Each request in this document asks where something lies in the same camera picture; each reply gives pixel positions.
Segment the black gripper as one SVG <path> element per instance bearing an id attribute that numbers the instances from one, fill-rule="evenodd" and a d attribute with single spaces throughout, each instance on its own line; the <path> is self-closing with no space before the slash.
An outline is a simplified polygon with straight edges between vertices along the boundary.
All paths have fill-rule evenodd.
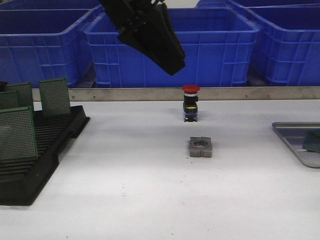
<path id="1" fill-rule="evenodd" d="M 185 66 L 185 52 L 163 0 L 101 0 L 118 39 L 173 76 Z"/>

